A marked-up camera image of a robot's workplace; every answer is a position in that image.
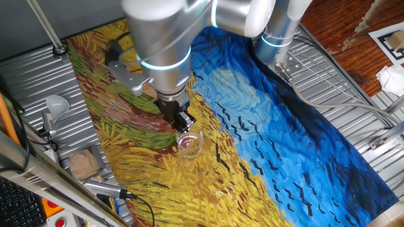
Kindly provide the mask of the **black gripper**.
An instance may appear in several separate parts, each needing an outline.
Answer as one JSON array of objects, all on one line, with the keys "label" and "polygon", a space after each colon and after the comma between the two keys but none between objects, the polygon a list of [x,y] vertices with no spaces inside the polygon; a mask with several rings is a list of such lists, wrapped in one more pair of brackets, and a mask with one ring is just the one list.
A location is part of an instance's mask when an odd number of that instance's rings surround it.
[{"label": "black gripper", "polygon": [[186,132],[196,121],[196,119],[188,114],[187,109],[189,107],[189,98],[185,98],[183,101],[177,100],[163,100],[161,98],[157,99],[157,106],[163,119],[172,123],[172,128],[177,132]]}]

